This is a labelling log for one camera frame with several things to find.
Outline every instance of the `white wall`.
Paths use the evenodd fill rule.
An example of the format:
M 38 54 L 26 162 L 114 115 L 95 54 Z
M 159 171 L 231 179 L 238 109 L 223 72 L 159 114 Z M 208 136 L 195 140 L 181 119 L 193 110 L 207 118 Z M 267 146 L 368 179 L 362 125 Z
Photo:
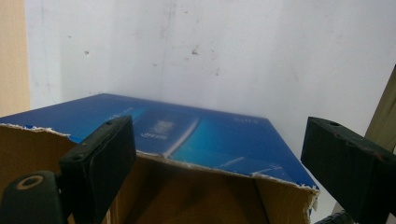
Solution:
M 33 108 L 111 92 L 267 117 L 297 157 L 308 116 L 364 134 L 396 63 L 396 1 L 25 4 Z

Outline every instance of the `blue box lid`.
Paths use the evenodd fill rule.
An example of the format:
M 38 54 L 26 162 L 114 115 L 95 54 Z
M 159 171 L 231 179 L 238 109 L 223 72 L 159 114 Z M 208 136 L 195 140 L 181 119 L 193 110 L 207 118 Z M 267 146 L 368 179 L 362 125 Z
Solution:
M 99 94 L 0 118 L 0 124 L 51 128 L 79 143 L 124 115 L 133 116 L 140 153 L 318 188 L 268 119 Z

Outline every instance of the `blue box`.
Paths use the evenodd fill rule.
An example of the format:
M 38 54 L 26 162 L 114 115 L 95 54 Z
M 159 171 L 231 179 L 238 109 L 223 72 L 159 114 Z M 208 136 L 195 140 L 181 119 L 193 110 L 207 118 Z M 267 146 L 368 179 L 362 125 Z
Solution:
M 21 147 L 27 135 L 46 134 L 30 146 L 40 147 L 41 141 L 44 148 L 48 145 L 46 141 L 55 141 L 52 143 L 54 147 L 58 140 L 49 140 L 51 137 L 47 135 L 56 135 L 62 138 L 59 144 L 65 142 L 62 144 L 70 147 L 106 120 L 123 115 L 133 116 L 136 149 L 138 157 L 145 160 L 143 163 L 158 161 L 158 164 L 190 170 L 192 174 L 200 171 L 197 176 L 216 174 L 252 181 L 269 223 L 287 223 L 287 220 L 309 223 L 309 209 L 318 197 L 318 187 L 268 119 L 112 94 L 99 94 L 0 118 L 0 150 L 4 152 L 2 159 L 5 158 L 0 161 L 0 170 L 3 171 L 0 179 L 9 182 L 15 175 L 26 172 L 28 169 L 19 168 L 25 167 L 26 163 L 35 163 L 28 166 L 36 169 L 41 168 L 40 164 L 53 160 L 50 169 L 57 169 L 56 157 L 62 156 L 67 148 L 43 149 L 44 154 L 49 154 L 49 150 L 57 152 L 55 156 L 46 155 L 47 161 L 39 163 L 37 160 L 28 161 L 34 158 L 21 159 L 21 155 L 12 153 L 10 147 Z M 43 156 L 40 149 L 26 155 Z M 139 167 L 140 171 L 132 171 L 134 176 L 144 173 L 141 171 L 146 168 L 141 168 L 143 165 Z M 131 181 L 139 182 L 136 179 L 134 177 Z M 126 204 L 118 207 L 136 206 Z

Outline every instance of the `torn cardboard edge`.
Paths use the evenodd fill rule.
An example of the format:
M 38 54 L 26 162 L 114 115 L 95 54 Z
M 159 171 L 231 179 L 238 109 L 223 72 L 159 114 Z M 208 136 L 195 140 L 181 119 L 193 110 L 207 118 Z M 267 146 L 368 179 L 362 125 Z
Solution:
M 41 128 L 41 127 L 36 127 L 36 126 L 33 126 L 33 125 L 21 126 L 21 125 L 9 124 L 9 123 L 0 123 L 0 127 L 1 126 L 8 127 L 8 128 L 13 128 L 13 129 L 21 129 L 21 130 L 25 130 L 25 131 L 34 132 L 34 133 L 45 132 L 45 133 L 53 133 L 53 134 L 56 134 L 56 135 L 67 137 L 67 138 L 70 137 L 70 134 L 67 134 L 67 133 L 58 133 L 58 132 L 54 131 L 51 128 Z
M 74 143 L 70 139 L 70 134 L 58 133 L 52 130 L 51 128 L 20 126 L 20 125 L 0 123 L 0 128 L 1 127 L 27 131 L 30 133 L 49 133 L 55 136 L 66 138 L 67 141 Z M 312 208 L 315 209 L 315 204 L 319 195 L 319 190 L 316 189 L 315 186 L 313 188 L 304 185 L 301 186 L 296 183 L 290 183 L 288 181 L 276 179 L 268 175 L 262 175 L 262 174 L 241 175 L 238 173 L 227 172 L 220 169 L 208 168 L 197 164 L 192 164 L 182 161 L 172 161 L 166 159 L 163 155 L 145 153 L 139 150 L 137 152 L 137 156 L 142 159 L 146 159 L 148 161 L 156 161 L 162 164 L 167 164 L 181 169 L 204 172 L 204 173 L 207 172 L 210 174 L 235 176 L 245 179 L 252 179 L 256 183 L 257 186 L 256 190 L 259 192 L 262 203 L 264 204 L 265 207 L 264 212 L 268 216 L 269 222 L 272 224 L 288 223 L 285 222 L 286 220 L 290 220 L 293 223 L 295 223 L 295 221 L 297 220 L 299 220 L 297 222 L 309 223 L 310 217 L 308 211 Z M 119 210 L 122 210 L 120 209 L 120 205 L 116 206 L 116 208 L 117 209 L 112 212 L 113 215 L 111 216 L 118 216 Z

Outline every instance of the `cardboard box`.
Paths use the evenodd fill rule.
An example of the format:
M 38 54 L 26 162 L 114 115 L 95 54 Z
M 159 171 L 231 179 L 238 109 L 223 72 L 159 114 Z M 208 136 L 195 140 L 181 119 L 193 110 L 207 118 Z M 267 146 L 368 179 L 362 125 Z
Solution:
M 105 223 L 309 223 L 318 187 L 268 119 L 111 94 L 0 118 L 0 193 L 59 171 L 65 152 L 123 115 L 138 159 Z

